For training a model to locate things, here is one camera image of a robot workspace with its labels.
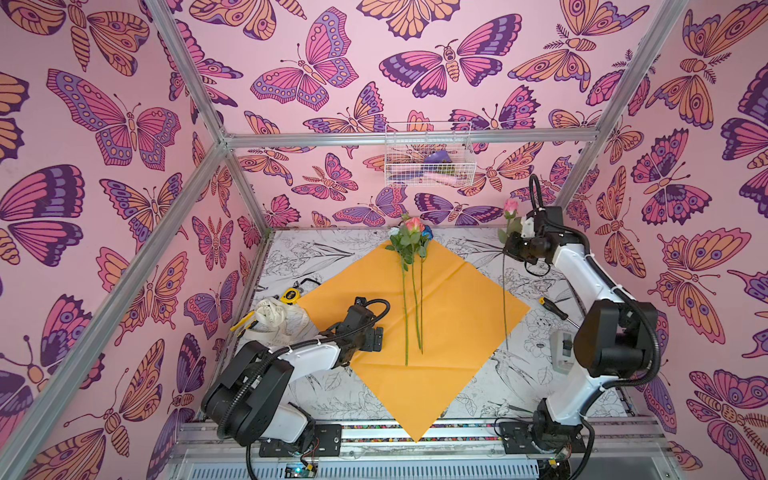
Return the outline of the clear tape roll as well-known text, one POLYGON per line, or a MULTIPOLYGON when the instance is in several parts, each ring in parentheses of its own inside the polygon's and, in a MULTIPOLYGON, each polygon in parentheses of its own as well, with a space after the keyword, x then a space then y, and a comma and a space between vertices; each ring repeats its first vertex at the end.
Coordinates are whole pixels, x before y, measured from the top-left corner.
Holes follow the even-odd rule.
POLYGON ((657 370, 652 377, 649 377, 647 380, 644 380, 643 383, 637 387, 637 389, 640 391, 644 391, 648 388, 655 388, 658 384, 664 385, 664 381, 661 375, 661 370, 657 370))

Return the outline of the black handled screwdriver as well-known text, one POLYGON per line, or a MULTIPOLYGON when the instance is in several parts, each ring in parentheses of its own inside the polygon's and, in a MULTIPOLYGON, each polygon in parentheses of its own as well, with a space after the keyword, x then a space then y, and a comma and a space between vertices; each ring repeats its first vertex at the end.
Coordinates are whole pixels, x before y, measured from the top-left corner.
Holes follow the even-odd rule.
POLYGON ((554 301, 552 301, 552 300, 550 300, 550 299, 548 299, 546 297, 541 297, 539 299, 539 303, 542 305, 543 308, 545 308, 547 311, 549 311, 549 312, 553 313, 554 315, 556 315, 562 321, 566 321, 566 322, 570 323, 571 325, 573 325, 575 327, 578 327, 578 325, 573 320, 570 319, 569 315, 566 312, 564 312, 557 305, 556 302, 554 302, 554 301))

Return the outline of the white ribbon bundle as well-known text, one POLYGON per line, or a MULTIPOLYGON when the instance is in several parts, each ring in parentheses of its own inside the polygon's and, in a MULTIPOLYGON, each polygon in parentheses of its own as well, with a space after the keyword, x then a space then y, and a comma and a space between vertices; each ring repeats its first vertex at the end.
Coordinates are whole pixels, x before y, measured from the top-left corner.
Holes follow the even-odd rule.
POLYGON ((308 340, 317 333, 317 327, 302 307, 269 297, 260 300, 244 318, 238 331, 238 344, 257 341, 275 350, 308 340))

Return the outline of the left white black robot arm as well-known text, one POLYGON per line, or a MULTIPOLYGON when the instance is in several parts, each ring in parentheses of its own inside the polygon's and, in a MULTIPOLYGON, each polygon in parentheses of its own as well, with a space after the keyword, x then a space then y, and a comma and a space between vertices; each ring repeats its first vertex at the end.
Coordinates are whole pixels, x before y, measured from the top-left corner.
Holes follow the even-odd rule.
POLYGON ((242 447, 280 442, 298 453, 318 443, 316 420, 285 400, 291 383, 350 365, 360 352, 379 352, 383 328, 378 322, 390 311, 385 299, 358 297, 343 321, 312 339, 269 349, 250 340, 236 353, 203 397, 201 408, 217 425, 221 440, 242 447))

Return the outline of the pink fake rose stem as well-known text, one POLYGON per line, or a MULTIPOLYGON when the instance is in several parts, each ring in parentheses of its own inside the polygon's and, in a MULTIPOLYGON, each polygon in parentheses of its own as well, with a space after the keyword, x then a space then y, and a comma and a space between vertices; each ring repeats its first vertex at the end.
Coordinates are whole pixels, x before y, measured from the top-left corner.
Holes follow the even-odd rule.
POLYGON ((401 219, 402 226, 399 228, 400 254, 403 270, 408 270, 411 274, 417 346, 419 352, 423 353, 422 283, 417 280, 417 277, 423 272, 423 263, 426 257, 425 241, 428 238, 424 235, 425 226, 418 217, 403 214, 401 219))

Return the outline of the blue fake flower stem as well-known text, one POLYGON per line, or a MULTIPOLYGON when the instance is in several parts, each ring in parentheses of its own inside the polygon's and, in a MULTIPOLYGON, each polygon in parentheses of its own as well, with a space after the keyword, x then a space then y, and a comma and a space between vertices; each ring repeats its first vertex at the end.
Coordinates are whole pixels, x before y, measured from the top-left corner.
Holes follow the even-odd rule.
POLYGON ((421 235, 419 244, 417 247, 417 254, 419 257, 419 350, 421 353, 425 352, 425 306, 426 299, 426 260, 428 255, 428 247, 430 241, 433 239, 432 229, 425 225, 421 225, 421 235))

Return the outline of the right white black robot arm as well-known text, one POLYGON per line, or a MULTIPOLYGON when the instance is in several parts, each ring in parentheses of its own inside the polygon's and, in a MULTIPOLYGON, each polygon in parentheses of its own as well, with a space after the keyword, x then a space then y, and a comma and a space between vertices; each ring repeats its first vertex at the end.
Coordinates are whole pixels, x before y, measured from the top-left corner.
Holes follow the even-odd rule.
POLYGON ((587 237, 561 220, 560 208, 536 207, 524 218, 510 218, 503 242, 507 257, 557 269, 586 309, 573 337, 574 363, 566 383, 533 415, 531 437, 542 451, 575 440, 605 391, 653 380, 661 361, 656 308, 617 284, 597 263, 587 237))

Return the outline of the white fake flower stem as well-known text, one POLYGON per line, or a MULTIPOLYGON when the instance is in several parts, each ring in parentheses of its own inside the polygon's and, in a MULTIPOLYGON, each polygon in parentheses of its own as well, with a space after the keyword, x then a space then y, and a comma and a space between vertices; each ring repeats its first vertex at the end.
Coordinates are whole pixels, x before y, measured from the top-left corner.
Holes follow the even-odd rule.
POLYGON ((408 263, 406 248, 410 246, 408 243, 408 229, 407 221, 410 216, 405 213, 401 216, 401 221, 397 227, 391 227, 388 231, 389 244, 385 247, 386 250, 395 252, 399 258, 400 272, 401 272, 401 296, 402 296, 402 309, 403 309, 403 325, 404 325, 404 365, 409 365, 409 353, 410 353, 410 334, 409 334, 409 308, 407 304, 407 288, 406 288, 406 273, 408 272, 408 263))

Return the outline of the yellow handled tool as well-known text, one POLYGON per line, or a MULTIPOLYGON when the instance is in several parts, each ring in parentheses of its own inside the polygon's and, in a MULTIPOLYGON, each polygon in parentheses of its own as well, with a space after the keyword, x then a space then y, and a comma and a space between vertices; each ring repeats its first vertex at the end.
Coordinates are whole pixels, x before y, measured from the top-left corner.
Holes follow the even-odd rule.
POLYGON ((243 318, 241 318, 236 324, 230 327, 231 332, 236 332, 241 328, 248 329, 254 322, 255 311, 251 310, 243 318))

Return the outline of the orange wrapping paper sheet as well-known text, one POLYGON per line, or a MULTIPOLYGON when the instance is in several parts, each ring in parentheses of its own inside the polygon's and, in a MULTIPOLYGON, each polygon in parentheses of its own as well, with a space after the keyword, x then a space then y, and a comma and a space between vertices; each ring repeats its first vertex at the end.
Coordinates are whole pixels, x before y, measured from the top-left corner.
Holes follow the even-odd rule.
MULTIPOLYGON (((383 348, 356 354, 351 368, 414 441, 419 441, 440 414, 504 344, 503 289, 437 241, 426 260, 425 352, 415 332, 411 274, 406 273, 410 359, 404 365, 401 272, 395 252, 374 249, 324 282, 298 304, 324 330, 343 320, 357 297, 385 299, 390 311, 378 325, 383 348)), ((507 292, 511 333, 529 306, 507 292)))

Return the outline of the green circuit board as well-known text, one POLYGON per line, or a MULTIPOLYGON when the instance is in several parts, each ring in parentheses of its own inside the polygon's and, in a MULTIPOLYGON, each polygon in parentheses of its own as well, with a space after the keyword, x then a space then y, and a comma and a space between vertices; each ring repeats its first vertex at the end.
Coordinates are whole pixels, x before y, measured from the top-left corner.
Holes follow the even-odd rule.
POLYGON ((314 479, 317 466, 311 463, 290 463, 284 470, 285 479, 314 479))

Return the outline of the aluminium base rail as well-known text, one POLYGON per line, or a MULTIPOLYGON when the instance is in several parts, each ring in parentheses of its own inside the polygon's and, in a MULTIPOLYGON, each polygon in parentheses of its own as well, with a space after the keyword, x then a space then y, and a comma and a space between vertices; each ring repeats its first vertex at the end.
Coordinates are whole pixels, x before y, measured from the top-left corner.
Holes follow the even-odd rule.
MULTIPOLYGON (((336 456, 319 453, 314 479, 682 479, 657 422, 649 417, 595 418, 594 440, 582 431, 554 454, 507 451, 501 423, 510 418, 442 419, 419 441, 393 420, 320 422, 340 427, 336 456)), ((218 440, 211 422, 181 429, 165 479, 285 479, 294 457, 262 458, 218 440)))

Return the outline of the white grey small device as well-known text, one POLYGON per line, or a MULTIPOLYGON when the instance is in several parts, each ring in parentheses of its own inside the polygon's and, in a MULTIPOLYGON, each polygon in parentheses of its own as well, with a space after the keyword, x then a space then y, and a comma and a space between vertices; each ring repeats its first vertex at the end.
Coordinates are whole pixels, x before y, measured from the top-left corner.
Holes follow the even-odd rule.
POLYGON ((550 335, 552 369, 567 375, 575 360, 573 352, 573 334, 566 330, 557 330, 550 335))

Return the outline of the yellow tape measure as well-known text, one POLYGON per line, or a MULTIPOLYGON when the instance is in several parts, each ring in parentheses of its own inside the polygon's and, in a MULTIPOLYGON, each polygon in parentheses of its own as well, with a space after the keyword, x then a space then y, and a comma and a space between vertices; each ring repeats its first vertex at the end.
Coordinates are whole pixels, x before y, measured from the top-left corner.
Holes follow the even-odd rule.
POLYGON ((299 287, 291 287, 284 291, 279 300, 286 305, 294 305, 301 298, 301 294, 299 287))

